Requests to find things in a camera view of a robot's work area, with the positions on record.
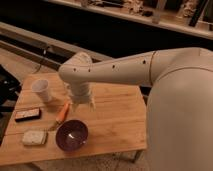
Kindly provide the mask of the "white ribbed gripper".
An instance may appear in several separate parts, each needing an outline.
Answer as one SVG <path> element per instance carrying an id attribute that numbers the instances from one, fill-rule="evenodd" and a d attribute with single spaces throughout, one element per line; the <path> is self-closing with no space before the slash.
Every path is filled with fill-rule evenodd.
<path id="1" fill-rule="evenodd" d="M 72 83 L 67 85 L 68 94 L 73 102 L 71 111 L 75 112 L 79 104 L 89 103 L 89 109 L 95 110 L 95 103 L 92 101 L 92 89 L 89 83 Z"/>

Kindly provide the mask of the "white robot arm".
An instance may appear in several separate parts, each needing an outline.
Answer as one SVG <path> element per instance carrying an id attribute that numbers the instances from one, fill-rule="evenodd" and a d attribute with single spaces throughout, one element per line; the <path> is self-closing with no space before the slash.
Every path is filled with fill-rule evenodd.
<path id="1" fill-rule="evenodd" d="M 75 103 L 91 99 L 92 82 L 149 87 L 150 171 L 213 171 L 213 50 L 156 50 L 98 63 L 78 52 L 59 75 Z"/>

